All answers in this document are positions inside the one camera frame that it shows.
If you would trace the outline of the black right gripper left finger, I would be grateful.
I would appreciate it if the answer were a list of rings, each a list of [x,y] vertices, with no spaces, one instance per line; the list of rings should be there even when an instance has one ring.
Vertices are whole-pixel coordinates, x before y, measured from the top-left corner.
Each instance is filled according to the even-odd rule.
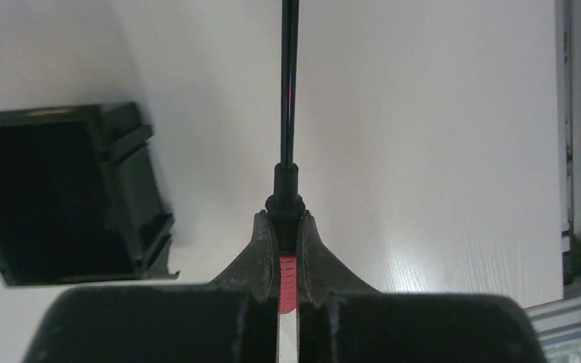
[[[99,285],[63,292],[26,362],[276,362],[279,252],[265,211],[250,242],[205,284]]]

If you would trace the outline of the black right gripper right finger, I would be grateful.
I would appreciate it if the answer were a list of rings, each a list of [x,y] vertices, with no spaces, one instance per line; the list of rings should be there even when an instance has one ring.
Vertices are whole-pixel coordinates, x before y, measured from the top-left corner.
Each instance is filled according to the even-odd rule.
[[[511,298],[382,293],[322,242],[306,213],[297,231],[301,362],[544,362],[537,334]]]

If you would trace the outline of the red handled black screwdriver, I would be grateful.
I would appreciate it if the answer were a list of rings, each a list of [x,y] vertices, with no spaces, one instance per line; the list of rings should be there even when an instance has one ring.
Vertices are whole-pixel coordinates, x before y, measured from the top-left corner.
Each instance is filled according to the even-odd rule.
[[[281,11],[280,162],[275,166],[273,194],[266,201],[280,253],[278,310],[297,307],[297,230],[305,204],[298,192],[299,168],[294,163],[295,100],[300,3],[283,0]]]

